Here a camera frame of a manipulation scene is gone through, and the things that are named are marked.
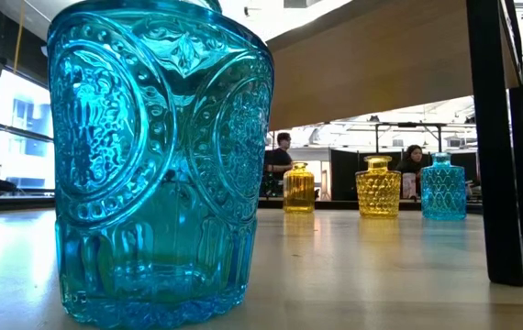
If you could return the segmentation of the yellow ribbed glass vase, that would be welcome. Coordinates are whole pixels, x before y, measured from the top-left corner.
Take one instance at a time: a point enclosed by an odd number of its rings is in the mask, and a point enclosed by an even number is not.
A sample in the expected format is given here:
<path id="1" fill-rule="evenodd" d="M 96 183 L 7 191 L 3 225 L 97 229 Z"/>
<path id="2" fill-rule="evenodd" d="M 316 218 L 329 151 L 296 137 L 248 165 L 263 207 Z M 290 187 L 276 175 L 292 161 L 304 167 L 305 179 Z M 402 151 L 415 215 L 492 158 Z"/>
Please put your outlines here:
<path id="1" fill-rule="evenodd" d="M 313 213 L 315 210 L 315 178 L 306 162 L 295 162 L 284 174 L 283 209 L 286 213 Z"/>

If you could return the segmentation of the yellow dimpled glass vase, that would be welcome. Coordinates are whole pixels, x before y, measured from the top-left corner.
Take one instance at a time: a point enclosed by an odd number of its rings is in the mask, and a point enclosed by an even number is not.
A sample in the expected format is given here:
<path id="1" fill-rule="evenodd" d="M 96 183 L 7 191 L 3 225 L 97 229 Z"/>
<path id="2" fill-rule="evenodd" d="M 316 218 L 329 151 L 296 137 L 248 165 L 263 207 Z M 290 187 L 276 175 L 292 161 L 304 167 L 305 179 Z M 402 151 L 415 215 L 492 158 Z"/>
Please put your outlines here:
<path id="1" fill-rule="evenodd" d="M 389 170 L 390 156 L 366 156 L 368 169 L 355 174 L 361 217 L 397 218 L 402 175 Z"/>

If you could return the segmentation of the teal diamond-pattern glass vase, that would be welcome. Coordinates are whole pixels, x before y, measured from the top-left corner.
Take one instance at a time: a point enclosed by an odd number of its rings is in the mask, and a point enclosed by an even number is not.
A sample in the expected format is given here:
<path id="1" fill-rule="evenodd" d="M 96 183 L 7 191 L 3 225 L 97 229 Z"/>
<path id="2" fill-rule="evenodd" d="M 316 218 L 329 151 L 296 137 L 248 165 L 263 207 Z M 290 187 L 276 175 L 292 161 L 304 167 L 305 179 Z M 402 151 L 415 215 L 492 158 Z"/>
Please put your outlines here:
<path id="1" fill-rule="evenodd" d="M 428 220 L 463 220 L 467 194 L 465 170 L 451 164 L 451 154 L 437 152 L 421 173 L 421 211 Z"/>

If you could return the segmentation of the wooden shelf with black legs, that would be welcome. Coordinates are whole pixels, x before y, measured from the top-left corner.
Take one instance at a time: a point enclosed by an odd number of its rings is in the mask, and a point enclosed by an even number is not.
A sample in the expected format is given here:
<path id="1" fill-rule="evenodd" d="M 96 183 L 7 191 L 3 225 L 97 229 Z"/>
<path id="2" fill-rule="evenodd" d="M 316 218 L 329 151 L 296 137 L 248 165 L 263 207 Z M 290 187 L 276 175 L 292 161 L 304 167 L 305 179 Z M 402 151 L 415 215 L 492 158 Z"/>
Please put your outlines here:
<path id="1" fill-rule="evenodd" d="M 274 131 L 471 96 L 488 277 L 523 285 L 523 59 L 514 0 L 350 0 L 268 45 Z"/>

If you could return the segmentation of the black partition panels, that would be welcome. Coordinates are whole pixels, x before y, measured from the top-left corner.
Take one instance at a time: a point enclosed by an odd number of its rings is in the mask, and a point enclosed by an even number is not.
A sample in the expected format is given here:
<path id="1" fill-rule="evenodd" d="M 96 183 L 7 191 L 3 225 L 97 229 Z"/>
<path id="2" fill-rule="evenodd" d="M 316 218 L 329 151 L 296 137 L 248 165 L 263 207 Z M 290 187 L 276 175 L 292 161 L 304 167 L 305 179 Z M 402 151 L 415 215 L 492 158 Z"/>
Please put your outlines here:
<path id="1" fill-rule="evenodd" d="M 334 201 L 357 201 L 355 174 L 367 171 L 365 158 L 375 152 L 345 151 L 332 149 L 329 152 L 331 169 L 331 199 Z M 464 167 L 467 181 L 477 179 L 477 155 L 475 152 L 452 153 L 451 164 Z"/>

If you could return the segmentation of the teal embossed round glass vase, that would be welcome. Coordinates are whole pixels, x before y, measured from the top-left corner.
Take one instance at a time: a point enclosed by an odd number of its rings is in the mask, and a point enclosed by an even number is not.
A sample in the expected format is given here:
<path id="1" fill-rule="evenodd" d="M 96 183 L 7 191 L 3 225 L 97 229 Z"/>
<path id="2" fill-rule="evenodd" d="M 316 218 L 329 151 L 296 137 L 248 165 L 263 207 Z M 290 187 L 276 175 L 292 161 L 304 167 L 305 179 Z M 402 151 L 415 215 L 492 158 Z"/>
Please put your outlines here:
<path id="1" fill-rule="evenodd" d="M 48 33 L 61 302 L 172 328 L 248 288 L 274 86 L 218 0 L 83 0 Z"/>

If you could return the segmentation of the white cylindrical container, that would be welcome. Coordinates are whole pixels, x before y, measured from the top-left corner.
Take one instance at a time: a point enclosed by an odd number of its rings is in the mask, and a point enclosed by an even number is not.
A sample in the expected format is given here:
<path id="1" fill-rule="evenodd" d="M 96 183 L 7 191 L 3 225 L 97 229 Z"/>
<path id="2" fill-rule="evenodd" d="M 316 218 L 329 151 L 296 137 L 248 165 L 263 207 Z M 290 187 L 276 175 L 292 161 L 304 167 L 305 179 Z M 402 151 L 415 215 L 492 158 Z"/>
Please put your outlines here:
<path id="1" fill-rule="evenodd" d="M 412 200 L 418 198 L 417 175 L 413 172 L 402 174 L 402 198 Z"/>

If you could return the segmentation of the black aluminium table frame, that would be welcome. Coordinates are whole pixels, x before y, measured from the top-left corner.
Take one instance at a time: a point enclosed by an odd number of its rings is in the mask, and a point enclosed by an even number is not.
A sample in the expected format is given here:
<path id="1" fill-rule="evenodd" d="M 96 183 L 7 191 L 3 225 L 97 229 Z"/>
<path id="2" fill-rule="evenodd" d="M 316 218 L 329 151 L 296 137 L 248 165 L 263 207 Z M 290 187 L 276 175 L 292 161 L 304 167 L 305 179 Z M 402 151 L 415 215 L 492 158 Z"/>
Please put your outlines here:
<path id="1" fill-rule="evenodd" d="M 54 197 L 49 196 L 0 196 L 0 211 L 19 211 L 28 209 L 48 209 L 55 206 Z M 282 209 L 281 200 L 261 199 L 260 209 Z M 357 202 L 350 201 L 317 201 L 316 210 L 359 210 Z M 417 202 L 400 202 L 400 211 L 420 211 L 421 205 Z M 468 203 L 467 213 L 481 215 L 483 207 L 480 203 Z"/>

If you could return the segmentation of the black background rig frame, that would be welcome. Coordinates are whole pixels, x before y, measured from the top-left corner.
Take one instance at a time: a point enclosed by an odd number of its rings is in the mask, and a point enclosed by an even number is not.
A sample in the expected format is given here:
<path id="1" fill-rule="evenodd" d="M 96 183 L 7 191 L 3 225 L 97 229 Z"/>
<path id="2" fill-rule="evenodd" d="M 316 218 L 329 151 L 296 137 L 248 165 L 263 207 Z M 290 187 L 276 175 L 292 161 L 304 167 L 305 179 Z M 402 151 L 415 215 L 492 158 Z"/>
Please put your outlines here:
<path id="1" fill-rule="evenodd" d="M 443 146 L 441 142 L 442 138 L 442 129 L 446 127 L 447 124 L 442 123 L 417 123 L 417 122 L 377 122 L 374 125 L 374 132 L 375 132 L 375 153 L 380 153 L 380 135 L 379 135 L 379 128 L 380 127 L 400 127 L 400 128 L 417 128 L 417 127 L 424 127 L 426 131 L 428 131 L 430 134 L 433 135 L 438 140 L 438 152 L 443 151 Z M 430 127 L 437 128 L 437 133 L 431 133 L 429 131 Z"/>

